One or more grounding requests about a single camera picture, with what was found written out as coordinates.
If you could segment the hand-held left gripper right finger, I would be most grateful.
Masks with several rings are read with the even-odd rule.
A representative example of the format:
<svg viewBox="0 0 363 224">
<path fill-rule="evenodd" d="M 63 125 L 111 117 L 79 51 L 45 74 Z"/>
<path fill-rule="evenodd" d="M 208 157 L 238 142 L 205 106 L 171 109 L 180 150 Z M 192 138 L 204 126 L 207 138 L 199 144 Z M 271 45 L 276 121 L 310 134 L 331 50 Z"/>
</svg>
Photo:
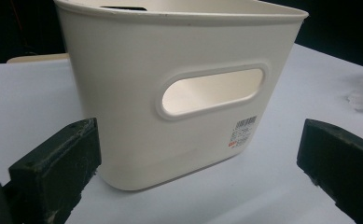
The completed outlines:
<svg viewBox="0 0 363 224">
<path fill-rule="evenodd" d="M 333 124 L 304 122 L 297 165 L 356 224 L 363 224 L 363 139 Z"/>
</svg>

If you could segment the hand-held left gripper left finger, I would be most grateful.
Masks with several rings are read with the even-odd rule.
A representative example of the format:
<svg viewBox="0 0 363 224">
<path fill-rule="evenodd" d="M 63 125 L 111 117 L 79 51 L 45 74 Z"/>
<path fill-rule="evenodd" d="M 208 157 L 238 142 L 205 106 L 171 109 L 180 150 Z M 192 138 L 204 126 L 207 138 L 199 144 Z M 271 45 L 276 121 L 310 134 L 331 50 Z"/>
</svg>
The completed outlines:
<svg viewBox="0 0 363 224">
<path fill-rule="evenodd" d="M 69 124 L 9 168 L 17 224 L 65 224 L 102 163 L 96 119 Z"/>
</svg>

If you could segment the white plastic storage bin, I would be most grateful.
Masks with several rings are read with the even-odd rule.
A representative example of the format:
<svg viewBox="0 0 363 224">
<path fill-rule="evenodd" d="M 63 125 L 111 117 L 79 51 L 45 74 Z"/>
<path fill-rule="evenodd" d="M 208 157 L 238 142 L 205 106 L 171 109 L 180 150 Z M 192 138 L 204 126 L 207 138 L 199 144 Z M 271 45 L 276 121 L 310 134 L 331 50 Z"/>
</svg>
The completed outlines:
<svg viewBox="0 0 363 224">
<path fill-rule="evenodd" d="M 100 176 L 146 189 L 241 153 L 306 12 L 261 0 L 54 0 Z"/>
</svg>

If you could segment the beige board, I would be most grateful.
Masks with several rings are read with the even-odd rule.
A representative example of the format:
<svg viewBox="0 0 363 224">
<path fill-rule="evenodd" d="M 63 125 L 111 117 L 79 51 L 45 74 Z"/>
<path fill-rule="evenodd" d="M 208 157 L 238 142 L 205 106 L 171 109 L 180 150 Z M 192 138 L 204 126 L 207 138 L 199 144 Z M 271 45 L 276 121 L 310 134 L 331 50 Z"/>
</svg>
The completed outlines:
<svg viewBox="0 0 363 224">
<path fill-rule="evenodd" d="M 64 59 L 69 59 L 68 53 L 20 56 L 7 60 L 7 63 L 29 63 L 29 62 L 52 61 L 52 60 L 64 60 Z"/>
</svg>

